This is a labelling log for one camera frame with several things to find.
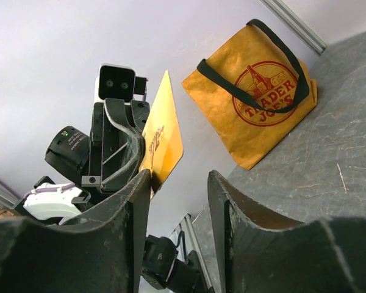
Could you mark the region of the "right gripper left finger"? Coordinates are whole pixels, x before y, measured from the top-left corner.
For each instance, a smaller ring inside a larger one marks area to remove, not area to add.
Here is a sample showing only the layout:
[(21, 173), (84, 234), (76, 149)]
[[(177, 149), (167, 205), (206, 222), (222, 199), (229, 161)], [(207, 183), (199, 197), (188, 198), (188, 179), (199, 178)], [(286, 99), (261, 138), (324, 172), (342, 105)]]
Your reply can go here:
[(0, 219), (0, 292), (137, 292), (149, 170), (64, 225)]

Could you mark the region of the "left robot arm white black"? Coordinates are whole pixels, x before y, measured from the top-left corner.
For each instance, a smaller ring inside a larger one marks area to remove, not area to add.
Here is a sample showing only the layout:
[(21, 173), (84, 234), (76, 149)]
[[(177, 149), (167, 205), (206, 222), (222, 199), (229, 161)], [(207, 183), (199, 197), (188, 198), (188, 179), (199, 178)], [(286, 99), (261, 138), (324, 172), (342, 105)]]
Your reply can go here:
[(145, 277), (173, 292), (210, 292), (197, 254), (180, 261), (174, 242), (148, 237), (151, 173), (140, 170), (144, 101), (93, 106), (89, 134), (72, 126), (46, 159), (70, 181), (42, 178), (0, 222), (0, 292), (137, 292)]

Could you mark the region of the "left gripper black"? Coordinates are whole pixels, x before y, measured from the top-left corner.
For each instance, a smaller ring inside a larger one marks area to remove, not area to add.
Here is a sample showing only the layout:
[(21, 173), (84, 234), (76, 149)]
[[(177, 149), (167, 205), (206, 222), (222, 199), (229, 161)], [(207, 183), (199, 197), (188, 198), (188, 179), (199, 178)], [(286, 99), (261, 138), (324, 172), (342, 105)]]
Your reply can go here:
[(48, 146), (45, 161), (92, 195), (118, 192), (137, 174), (145, 155), (142, 132), (149, 112), (146, 101), (94, 103), (89, 134), (64, 127)]

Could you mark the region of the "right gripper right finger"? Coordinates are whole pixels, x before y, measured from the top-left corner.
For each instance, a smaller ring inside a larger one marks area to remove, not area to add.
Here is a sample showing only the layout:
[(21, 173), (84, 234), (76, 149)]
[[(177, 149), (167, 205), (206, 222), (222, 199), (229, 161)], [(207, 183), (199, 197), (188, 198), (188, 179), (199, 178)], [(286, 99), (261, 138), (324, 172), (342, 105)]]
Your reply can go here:
[(366, 218), (291, 219), (207, 179), (223, 292), (366, 292)]

